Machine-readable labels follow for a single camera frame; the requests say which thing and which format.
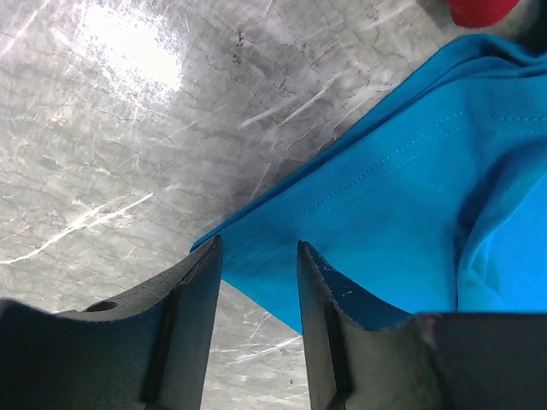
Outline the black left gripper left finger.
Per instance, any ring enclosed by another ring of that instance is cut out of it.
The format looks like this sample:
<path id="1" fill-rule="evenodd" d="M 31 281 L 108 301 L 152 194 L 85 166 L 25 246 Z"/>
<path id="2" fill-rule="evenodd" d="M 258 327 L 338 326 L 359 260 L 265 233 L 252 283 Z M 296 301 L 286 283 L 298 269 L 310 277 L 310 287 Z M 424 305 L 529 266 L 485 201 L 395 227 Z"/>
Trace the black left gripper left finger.
<path id="1" fill-rule="evenodd" d="M 222 242 L 83 311 L 1 301 L 4 409 L 198 409 Z"/>

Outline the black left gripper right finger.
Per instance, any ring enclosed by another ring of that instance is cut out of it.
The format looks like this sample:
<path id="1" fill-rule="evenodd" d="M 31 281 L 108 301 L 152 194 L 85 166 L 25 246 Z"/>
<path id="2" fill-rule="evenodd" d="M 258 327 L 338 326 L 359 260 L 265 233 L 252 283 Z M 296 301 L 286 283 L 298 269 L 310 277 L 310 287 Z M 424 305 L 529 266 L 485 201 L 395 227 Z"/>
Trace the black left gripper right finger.
<path id="1" fill-rule="evenodd" d="M 412 315 L 297 247 L 314 409 L 543 409 L 542 314 Z"/>

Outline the blue t shirt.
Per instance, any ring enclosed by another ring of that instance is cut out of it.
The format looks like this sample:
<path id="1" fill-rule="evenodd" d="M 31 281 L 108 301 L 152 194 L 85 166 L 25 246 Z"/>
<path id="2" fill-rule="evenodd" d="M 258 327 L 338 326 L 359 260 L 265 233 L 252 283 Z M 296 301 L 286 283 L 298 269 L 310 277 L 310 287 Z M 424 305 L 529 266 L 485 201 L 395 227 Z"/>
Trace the blue t shirt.
<path id="1" fill-rule="evenodd" d="M 333 146 L 215 234 L 223 278 L 301 329 L 297 245 L 371 330 L 416 313 L 546 309 L 546 55 L 441 49 Z"/>

